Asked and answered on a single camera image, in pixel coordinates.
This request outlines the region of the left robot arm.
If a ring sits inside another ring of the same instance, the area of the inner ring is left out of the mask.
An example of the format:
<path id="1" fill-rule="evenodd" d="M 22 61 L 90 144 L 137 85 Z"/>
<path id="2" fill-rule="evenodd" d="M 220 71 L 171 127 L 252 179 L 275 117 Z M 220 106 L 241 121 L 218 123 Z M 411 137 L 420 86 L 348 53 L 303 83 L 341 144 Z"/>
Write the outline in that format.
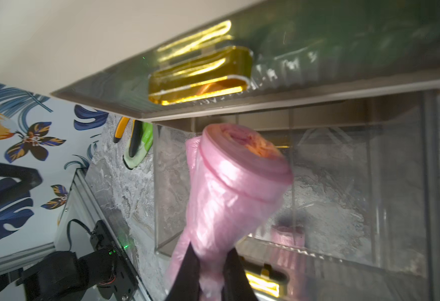
<path id="1" fill-rule="evenodd" d="M 0 206 L 12 201 L 15 197 L 28 193 L 43 182 L 37 169 L 0 163 L 0 177 L 19 179 L 12 186 L 0 190 Z"/>

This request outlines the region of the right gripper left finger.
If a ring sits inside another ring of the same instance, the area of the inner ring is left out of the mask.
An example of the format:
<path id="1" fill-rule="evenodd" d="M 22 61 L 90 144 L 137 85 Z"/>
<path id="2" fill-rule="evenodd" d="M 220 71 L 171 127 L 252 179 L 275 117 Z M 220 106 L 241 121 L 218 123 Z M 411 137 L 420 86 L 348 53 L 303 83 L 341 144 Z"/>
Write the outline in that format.
<path id="1" fill-rule="evenodd" d="M 199 301 L 201 288 L 199 284 L 200 261 L 189 244 L 176 279 L 165 301 Z"/>

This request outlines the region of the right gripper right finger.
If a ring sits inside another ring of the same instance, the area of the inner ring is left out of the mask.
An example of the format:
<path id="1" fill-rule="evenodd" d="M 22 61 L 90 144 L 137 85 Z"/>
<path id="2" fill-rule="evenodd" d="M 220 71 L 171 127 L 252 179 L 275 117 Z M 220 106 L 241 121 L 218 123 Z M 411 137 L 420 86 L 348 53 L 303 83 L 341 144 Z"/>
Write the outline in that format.
<path id="1" fill-rule="evenodd" d="M 235 248 L 227 254 L 223 277 L 225 284 L 221 292 L 222 301 L 258 301 Z"/>

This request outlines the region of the pink bag roll three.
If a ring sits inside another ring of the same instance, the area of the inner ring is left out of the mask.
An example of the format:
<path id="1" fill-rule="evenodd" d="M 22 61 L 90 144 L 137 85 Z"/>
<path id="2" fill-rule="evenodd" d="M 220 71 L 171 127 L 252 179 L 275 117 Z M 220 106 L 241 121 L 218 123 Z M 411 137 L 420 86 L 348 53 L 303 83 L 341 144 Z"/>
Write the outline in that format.
<path id="1" fill-rule="evenodd" d="M 226 257 L 237 242 L 278 211 L 294 176 L 289 161 L 258 132 L 211 124 L 186 142 L 190 194 L 186 226 L 166 272 L 172 288 L 187 249 L 200 263 L 204 300 L 219 300 Z"/>

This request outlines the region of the pink bag roll two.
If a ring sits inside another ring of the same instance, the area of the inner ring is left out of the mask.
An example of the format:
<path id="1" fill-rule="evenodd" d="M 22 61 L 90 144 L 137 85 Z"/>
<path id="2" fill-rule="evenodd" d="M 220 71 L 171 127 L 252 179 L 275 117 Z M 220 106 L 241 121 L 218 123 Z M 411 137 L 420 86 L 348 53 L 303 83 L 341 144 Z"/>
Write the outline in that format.
<path id="1" fill-rule="evenodd" d="M 271 241 L 283 248 L 275 248 L 270 261 L 281 267 L 288 275 L 287 296 L 296 300 L 305 297 L 305 257 L 300 253 L 286 250 L 285 247 L 303 249 L 305 233 L 302 227 L 275 225 L 271 228 Z"/>

